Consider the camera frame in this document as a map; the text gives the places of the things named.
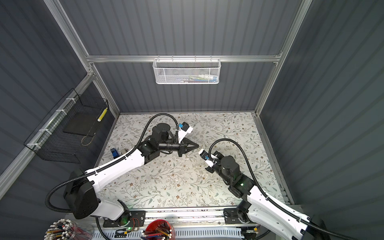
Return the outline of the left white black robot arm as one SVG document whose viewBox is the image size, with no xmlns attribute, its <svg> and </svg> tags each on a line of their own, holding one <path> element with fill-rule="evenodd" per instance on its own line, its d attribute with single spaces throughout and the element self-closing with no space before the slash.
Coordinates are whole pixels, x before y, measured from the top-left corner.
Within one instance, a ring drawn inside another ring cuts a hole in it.
<svg viewBox="0 0 384 240">
<path fill-rule="evenodd" d="M 170 125 L 157 124 L 152 128 L 152 134 L 140 142 L 133 153 L 126 153 L 114 159 L 111 167 L 104 164 L 88 170 L 88 173 L 91 174 L 89 177 L 76 180 L 66 186 L 64 199 L 71 213 L 77 220 L 86 217 L 102 217 L 122 225 L 128 224 L 132 215 L 123 201 L 109 201 L 103 198 L 99 192 L 120 176 L 148 164 L 160 153 L 176 152 L 179 157 L 182 157 L 197 149 L 199 145 L 186 137 L 192 131 L 193 128 L 186 122 L 179 124 L 175 133 L 171 132 Z"/>
</svg>

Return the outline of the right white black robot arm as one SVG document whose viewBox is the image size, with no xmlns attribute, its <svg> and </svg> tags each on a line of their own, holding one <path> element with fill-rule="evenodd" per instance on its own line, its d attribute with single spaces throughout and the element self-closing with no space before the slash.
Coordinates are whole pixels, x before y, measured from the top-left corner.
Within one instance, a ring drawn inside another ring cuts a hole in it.
<svg viewBox="0 0 384 240">
<path fill-rule="evenodd" d="M 200 157 L 207 163 L 206 170 L 217 173 L 228 186 L 229 191 L 242 199 L 237 207 L 237 216 L 243 223 L 257 223 L 285 240 L 306 240 L 312 236 L 315 240 L 329 240 L 324 233 L 307 226 L 284 212 L 294 214 L 301 220 L 309 217 L 289 206 L 279 202 L 276 198 L 260 190 L 255 181 L 243 174 L 239 164 L 232 156 L 223 156 L 215 152 L 209 156 L 205 150 L 199 151 Z"/>
</svg>

